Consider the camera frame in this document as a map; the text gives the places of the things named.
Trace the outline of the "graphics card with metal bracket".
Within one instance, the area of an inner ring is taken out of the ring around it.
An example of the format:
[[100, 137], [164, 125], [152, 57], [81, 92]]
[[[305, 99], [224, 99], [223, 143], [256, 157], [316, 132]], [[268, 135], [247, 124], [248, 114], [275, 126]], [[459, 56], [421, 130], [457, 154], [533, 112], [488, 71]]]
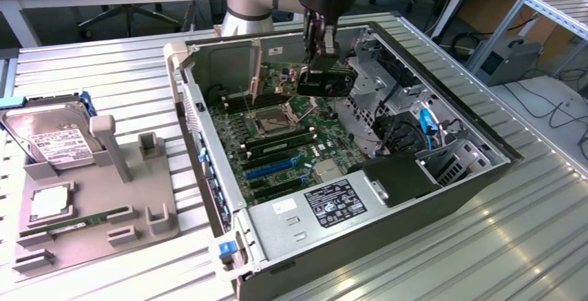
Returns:
[[353, 88], [357, 73], [348, 68], [336, 66], [336, 64], [325, 72], [313, 73], [304, 58], [293, 93], [301, 96], [317, 97], [347, 96]]

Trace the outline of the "silver drive cage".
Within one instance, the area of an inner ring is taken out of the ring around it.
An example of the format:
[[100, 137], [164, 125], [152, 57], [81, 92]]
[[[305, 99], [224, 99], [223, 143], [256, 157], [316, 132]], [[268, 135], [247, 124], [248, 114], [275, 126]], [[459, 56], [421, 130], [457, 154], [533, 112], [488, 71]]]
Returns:
[[359, 76], [347, 98], [332, 104], [341, 130], [329, 137], [337, 153], [351, 163], [395, 152], [427, 149], [420, 126], [424, 84], [408, 70], [392, 75], [379, 59], [348, 59]]

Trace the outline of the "metal socket cover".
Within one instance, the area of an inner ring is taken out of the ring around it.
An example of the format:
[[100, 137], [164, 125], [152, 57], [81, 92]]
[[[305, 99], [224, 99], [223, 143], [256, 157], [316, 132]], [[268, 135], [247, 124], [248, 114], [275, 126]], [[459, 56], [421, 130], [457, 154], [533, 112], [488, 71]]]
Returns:
[[297, 125], [297, 124], [300, 123], [300, 121], [301, 121], [301, 120], [303, 120], [303, 119], [304, 119], [304, 118], [305, 118], [305, 117], [313, 112], [313, 110], [315, 110], [316, 107], [317, 107], [317, 101], [316, 101], [316, 98], [315, 98], [313, 96], [308, 96], [311, 108], [307, 110], [307, 112], [305, 112], [303, 115], [297, 116], [297, 115], [295, 114], [293, 106], [292, 106], [292, 104], [291, 104], [291, 102], [292, 102], [296, 98], [297, 98], [297, 96], [292, 96], [292, 97], [285, 101], [285, 103], [283, 104], [283, 111], [284, 111], [284, 113], [285, 113], [285, 116], [287, 116], [289, 122], [291, 122], [293, 125]]

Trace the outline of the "green motherboard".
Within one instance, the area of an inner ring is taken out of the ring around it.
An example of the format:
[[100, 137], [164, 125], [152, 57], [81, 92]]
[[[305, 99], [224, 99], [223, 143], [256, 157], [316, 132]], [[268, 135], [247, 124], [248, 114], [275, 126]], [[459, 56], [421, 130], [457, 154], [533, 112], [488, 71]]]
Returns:
[[[247, 112], [228, 114], [228, 103], [225, 102], [225, 99], [227, 98], [224, 96], [217, 99], [215, 105], [211, 108], [211, 117], [215, 123], [217, 135], [220, 137], [220, 142], [227, 153], [227, 158], [229, 160], [229, 165], [235, 174], [237, 185], [240, 187], [244, 200], [247, 201], [247, 204], [249, 206], [261, 204], [255, 200], [253, 194], [263, 189], [268, 189], [269, 187], [275, 186], [288, 189], [293, 185], [303, 185], [304, 189], [323, 183], [313, 174], [313, 167], [316, 163], [321, 162], [323, 160], [333, 159], [344, 174], [347, 173], [348, 168], [355, 163], [351, 163], [341, 158], [340, 154], [337, 153], [339, 146], [332, 140], [329, 140], [329, 137], [341, 130], [341, 124], [337, 120], [339, 115], [335, 113], [335, 110], [332, 108], [332, 104], [336, 100], [317, 98], [316, 109], [300, 121], [300, 123], [291, 131], [265, 138], [251, 138], [244, 123]], [[303, 115], [311, 108], [309, 99], [304, 96], [299, 96], [291, 102], [291, 104], [293, 106], [293, 111], [297, 116]], [[297, 161], [296, 167], [263, 176], [260, 178], [245, 180], [247, 172], [269, 166], [265, 165], [247, 171], [241, 169], [241, 165], [247, 161], [249, 161], [247, 159], [245, 151], [249, 149], [251, 145], [269, 143], [271, 141], [309, 132], [317, 134], [317, 140], [315, 141], [315, 143], [296, 149], [289, 149], [288, 151], [279, 152], [291, 155], [291, 159], [288, 160]], [[249, 182], [253, 180], [265, 180], [268, 182], [268, 186], [253, 191], [249, 188]]]

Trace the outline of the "CPU socket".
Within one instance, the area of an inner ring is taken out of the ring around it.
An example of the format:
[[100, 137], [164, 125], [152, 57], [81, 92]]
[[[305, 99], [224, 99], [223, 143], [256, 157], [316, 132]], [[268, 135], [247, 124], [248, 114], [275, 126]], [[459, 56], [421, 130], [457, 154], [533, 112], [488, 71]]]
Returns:
[[248, 113], [244, 123], [251, 138], [265, 138], [291, 131], [296, 127], [280, 105]]

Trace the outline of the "silver chipset heatsink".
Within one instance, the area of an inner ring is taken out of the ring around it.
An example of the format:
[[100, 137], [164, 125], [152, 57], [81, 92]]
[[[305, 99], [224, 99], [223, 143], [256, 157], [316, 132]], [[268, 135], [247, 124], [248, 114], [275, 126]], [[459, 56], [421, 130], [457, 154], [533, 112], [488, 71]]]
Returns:
[[316, 163], [313, 167], [313, 174], [324, 183], [341, 177], [344, 175], [344, 172], [341, 171], [341, 168], [337, 166], [333, 159], [327, 159]]

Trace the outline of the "blue expansion slot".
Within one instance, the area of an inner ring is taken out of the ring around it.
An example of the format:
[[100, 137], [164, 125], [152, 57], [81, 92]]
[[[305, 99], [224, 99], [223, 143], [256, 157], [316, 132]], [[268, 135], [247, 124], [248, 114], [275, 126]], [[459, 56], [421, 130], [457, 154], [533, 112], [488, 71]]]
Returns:
[[245, 180], [252, 180], [255, 178], [260, 178], [263, 176], [267, 176], [269, 174], [273, 174], [276, 172], [280, 172], [283, 170], [291, 169], [293, 167], [296, 167], [297, 165], [297, 161], [295, 160], [288, 160], [280, 163], [276, 163], [273, 165], [269, 165], [267, 167], [263, 167], [255, 171], [247, 172], [245, 173]]

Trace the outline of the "black plastic air shroud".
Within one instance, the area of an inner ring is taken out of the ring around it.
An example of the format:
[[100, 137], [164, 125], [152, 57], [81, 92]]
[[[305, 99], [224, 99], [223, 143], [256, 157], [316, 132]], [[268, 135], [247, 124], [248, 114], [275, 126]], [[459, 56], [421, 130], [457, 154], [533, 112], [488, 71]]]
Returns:
[[413, 198], [435, 192], [441, 186], [424, 172], [415, 154], [395, 152], [377, 156], [348, 169], [348, 173], [363, 171], [368, 180], [376, 182], [387, 193], [384, 203], [393, 207]]

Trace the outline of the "silver disk bay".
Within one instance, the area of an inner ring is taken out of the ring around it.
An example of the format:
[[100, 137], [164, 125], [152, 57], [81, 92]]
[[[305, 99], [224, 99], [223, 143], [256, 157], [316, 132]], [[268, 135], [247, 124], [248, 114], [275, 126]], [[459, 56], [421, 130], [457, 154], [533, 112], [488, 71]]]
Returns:
[[483, 141], [459, 138], [443, 147], [419, 152], [416, 162], [431, 180], [441, 187], [449, 187], [511, 163], [511, 160]]

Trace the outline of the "silver power supply unit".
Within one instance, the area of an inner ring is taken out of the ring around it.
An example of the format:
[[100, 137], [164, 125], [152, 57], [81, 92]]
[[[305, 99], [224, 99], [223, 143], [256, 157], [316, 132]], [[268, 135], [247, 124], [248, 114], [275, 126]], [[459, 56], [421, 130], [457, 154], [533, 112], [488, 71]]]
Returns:
[[367, 227], [388, 213], [357, 171], [248, 209], [264, 259], [281, 262]]

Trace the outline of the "open black PC case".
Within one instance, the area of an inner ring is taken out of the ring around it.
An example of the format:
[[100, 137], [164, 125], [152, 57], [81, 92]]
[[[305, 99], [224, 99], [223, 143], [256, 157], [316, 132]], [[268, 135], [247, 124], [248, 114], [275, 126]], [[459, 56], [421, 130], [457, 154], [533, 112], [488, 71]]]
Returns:
[[[211, 108], [224, 94], [241, 92], [240, 87], [253, 97], [269, 93], [301, 96], [295, 91], [304, 58], [303, 33], [277, 31], [168, 43], [164, 60], [173, 101], [212, 225], [208, 250], [217, 277], [232, 283], [243, 301], [269, 300], [283, 295], [452, 214], [521, 160], [504, 137], [448, 87], [451, 77], [461, 76], [463, 71], [407, 28], [385, 29], [375, 22], [349, 24], [339, 30], [337, 43], [341, 51], [336, 66], [351, 69], [348, 59], [353, 57], [367, 61], [379, 59], [392, 75], [399, 76], [401, 70], [408, 70], [424, 84], [427, 94], [421, 97], [419, 120], [425, 150], [467, 138], [483, 141], [511, 163], [393, 207], [385, 205], [388, 213], [367, 227], [301, 255], [272, 263], [264, 259], [256, 241], [248, 214], [253, 206], [247, 204], [237, 185]], [[205, 104], [204, 112], [197, 111], [196, 102]], [[200, 163], [203, 147], [207, 155], [205, 162]], [[208, 187], [211, 177], [217, 183], [216, 191], [223, 192], [223, 205], [217, 204], [215, 191]], [[229, 224], [221, 220], [224, 205], [231, 213]], [[220, 259], [217, 246], [231, 240], [236, 241], [239, 252]]]

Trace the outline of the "silver hard disk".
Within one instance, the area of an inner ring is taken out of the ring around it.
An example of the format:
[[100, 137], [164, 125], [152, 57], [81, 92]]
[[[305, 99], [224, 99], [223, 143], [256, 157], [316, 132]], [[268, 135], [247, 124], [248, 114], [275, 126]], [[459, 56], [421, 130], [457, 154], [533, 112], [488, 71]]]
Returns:
[[89, 131], [91, 117], [79, 98], [27, 102], [20, 107], [0, 109], [0, 126], [31, 163], [48, 163], [56, 170], [64, 170], [93, 164], [93, 154], [103, 150]]

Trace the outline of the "grey parts rack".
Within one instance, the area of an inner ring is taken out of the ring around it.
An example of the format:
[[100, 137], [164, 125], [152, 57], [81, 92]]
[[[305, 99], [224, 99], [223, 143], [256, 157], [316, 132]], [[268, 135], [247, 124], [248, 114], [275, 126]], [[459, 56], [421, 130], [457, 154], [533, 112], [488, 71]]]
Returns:
[[[23, 164], [25, 181], [20, 200], [11, 268], [27, 280], [179, 234], [176, 201], [164, 139], [155, 132], [119, 143], [109, 115], [91, 117], [89, 131], [103, 145], [95, 163], [56, 170], [48, 163]], [[31, 221], [37, 190], [65, 186], [68, 212]], [[20, 238], [19, 232], [80, 218], [117, 207], [131, 209], [101, 224], [84, 223]]]

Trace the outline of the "silver CPU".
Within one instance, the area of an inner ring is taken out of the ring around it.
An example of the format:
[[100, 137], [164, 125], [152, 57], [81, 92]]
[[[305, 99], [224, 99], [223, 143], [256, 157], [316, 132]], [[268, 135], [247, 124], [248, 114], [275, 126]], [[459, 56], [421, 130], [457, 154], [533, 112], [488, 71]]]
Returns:
[[49, 187], [33, 193], [31, 221], [68, 212], [69, 189], [65, 186]]

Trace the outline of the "blue disk carrier bracket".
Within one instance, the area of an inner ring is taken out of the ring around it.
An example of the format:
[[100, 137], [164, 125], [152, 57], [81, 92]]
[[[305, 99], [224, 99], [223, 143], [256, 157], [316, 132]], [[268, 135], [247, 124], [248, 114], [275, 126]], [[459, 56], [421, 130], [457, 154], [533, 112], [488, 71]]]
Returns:
[[0, 129], [12, 134], [43, 134], [65, 129], [88, 129], [96, 116], [87, 91], [56, 96], [0, 98]]

